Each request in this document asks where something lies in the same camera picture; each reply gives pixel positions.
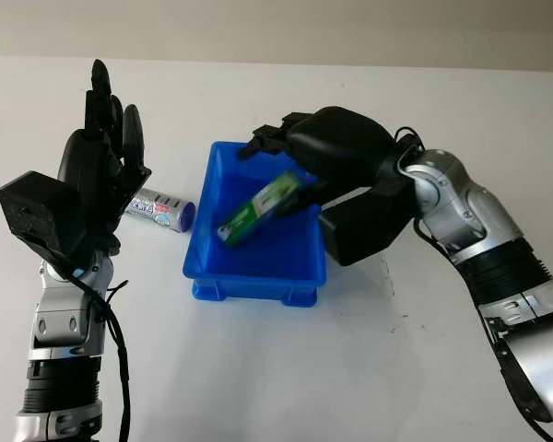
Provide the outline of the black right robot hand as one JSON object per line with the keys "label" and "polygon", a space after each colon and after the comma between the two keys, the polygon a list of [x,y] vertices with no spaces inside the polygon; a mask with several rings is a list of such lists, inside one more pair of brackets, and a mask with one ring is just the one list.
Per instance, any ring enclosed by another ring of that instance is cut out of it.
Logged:
{"label": "black right robot hand", "polygon": [[373,186],[393,148],[393,137],[374,120],[329,106],[314,113],[292,112],[278,127],[255,129],[252,140],[239,150],[238,159],[284,153],[316,178],[277,210],[283,216]]}

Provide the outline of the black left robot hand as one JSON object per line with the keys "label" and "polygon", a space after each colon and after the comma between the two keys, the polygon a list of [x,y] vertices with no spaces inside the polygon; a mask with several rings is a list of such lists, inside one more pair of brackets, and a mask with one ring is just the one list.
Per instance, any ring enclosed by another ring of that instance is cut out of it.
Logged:
{"label": "black left robot hand", "polygon": [[144,161],[144,134],[137,106],[124,107],[112,94],[105,63],[95,60],[86,92],[84,127],[65,146],[58,179],[79,193],[86,247],[119,253],[114,232],[125,208],[151,175]]}

